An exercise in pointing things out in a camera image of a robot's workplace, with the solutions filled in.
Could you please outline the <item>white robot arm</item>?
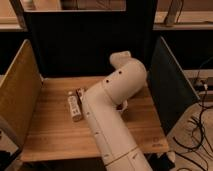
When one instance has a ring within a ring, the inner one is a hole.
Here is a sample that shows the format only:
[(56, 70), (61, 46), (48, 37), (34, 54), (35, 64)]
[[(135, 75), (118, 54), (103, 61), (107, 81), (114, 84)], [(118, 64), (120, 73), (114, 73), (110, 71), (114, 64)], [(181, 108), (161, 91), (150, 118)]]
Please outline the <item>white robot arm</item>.
[(107, 171), (153, 171), (116, 107), (146, 83), (144, 64), (129, 51), (110, 55), (115, 71), (83, 95), (84, 117)]

